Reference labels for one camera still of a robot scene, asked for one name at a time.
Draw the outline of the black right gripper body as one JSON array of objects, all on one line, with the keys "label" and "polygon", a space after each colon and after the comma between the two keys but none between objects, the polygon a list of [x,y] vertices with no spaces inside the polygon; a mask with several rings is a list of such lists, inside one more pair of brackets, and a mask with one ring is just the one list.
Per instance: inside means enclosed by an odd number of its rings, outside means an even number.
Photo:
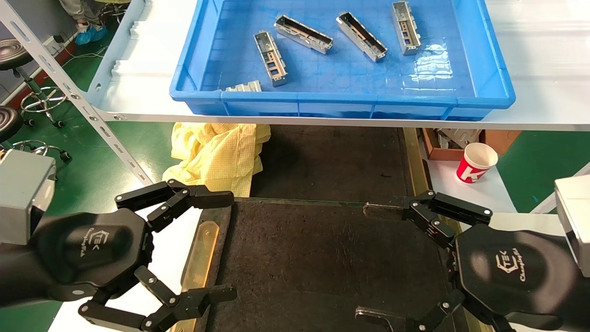
[{"label": "black right gripper body", "polygon": [[460,285],[484,312],[538,330],[578,330],[579,268],[564,236],[474,225],[455,252]]}]

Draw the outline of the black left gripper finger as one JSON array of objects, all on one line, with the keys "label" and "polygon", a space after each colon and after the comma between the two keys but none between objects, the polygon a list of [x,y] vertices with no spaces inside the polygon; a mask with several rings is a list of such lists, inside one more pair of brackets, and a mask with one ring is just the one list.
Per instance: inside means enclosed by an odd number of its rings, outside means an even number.
[{"label": "black left gripper finger", "polygon": [[231,191],[210,191],[205,185],[185,185],[176,179],[148,185],[115,197],[118,209],[133,212],[158,205],[146,217],[151,232],[160,232],[190,208],[215,209],[234,203]]},{"label": "black left gripper finger", "polygon": [[200,319],[211,304],[233,301],[237,290],[230,285],[189,289],[174,294],[146,266],[134,270],[136,281],[155,296],[161,306],[148,316],[106,306],[111,293],[98,291],[78,309],[89,323],[120,332],[166,332],[183,320]]}]

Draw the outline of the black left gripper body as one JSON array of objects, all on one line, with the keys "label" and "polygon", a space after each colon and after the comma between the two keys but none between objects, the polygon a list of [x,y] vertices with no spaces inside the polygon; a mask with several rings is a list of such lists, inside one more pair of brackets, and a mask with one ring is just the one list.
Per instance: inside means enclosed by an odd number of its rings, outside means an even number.
[{"label": "black left gripper body", "polygon": [[135,270],[150,263],[154,249],[146,221],[126,208],[47,217],[28,246],[46,277],[44,296],[62,302],[97,292],[122,296],[138,284]]}]

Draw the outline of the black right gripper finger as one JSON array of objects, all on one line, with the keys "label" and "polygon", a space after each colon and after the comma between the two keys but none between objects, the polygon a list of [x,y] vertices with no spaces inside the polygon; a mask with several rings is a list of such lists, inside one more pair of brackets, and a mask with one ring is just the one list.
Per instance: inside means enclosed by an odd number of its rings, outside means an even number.
[{"label": "black right gripper finger", "polygon": [[467,225],[488,225],[493,215],[486,207],[432,190],[415,197],[399,197],[395,205],[367,202],[363,214],[370,219],[389,221],[400,216],[401,220],[412,222],[442,249],[454,247],[456,233],[440,217]]},{"label": "black right gripper finger", "polygon": [[411,316],[402,317],[386,310],[367,307],[357,307],[355,318],[365,323],[383,326],[388,332],[433,332],[463,305],[465,298],[462,291],[453,290],[432,307],[428,313],[418,319]]}]

